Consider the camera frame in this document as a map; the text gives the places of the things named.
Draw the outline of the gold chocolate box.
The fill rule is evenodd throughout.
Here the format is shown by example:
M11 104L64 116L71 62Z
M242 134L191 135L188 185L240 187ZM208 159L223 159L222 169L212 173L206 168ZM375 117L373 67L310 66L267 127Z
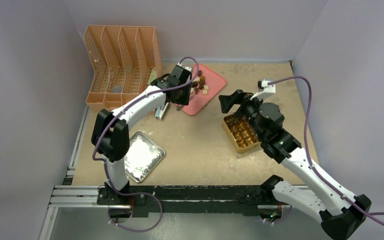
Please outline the gold chocolate box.
M221 125L237 154L247 153L260 146L261 142L245 118L227 115Z

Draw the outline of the pink tongs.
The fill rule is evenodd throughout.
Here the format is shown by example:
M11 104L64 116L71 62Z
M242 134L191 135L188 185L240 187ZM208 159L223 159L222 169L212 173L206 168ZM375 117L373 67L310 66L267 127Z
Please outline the pink tongs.
M179 104L179 105L176 106L176 110L177 111L181 111L184 107L185 107L185 105L180 105Z

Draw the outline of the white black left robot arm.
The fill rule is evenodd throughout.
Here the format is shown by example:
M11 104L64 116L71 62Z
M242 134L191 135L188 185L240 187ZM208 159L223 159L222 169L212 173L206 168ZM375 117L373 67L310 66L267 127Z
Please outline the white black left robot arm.
M187 105L190 100L193 69L177 64L170 73L154 79L128 103L112 111L98 112L92 132L92 159L104 164L109 197L118 205L129 199L125 156L130 148L130 130L149 113L166 103Z

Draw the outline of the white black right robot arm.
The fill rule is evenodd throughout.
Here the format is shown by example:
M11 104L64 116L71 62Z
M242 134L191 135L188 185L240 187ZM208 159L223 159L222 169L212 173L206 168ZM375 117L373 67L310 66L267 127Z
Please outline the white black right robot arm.
M293 172L312 191L296 189L272 175L261 185L262 200L268 204L276 200L290 204L320 223L331 239L349 239L366 220L361 210L369 210L371 200L343 187L307 156L306 148L283 128L285 117L278 105L240 89L231 95L219 95L218 99L224 114L238 105L234 116L248 123L264 153Z

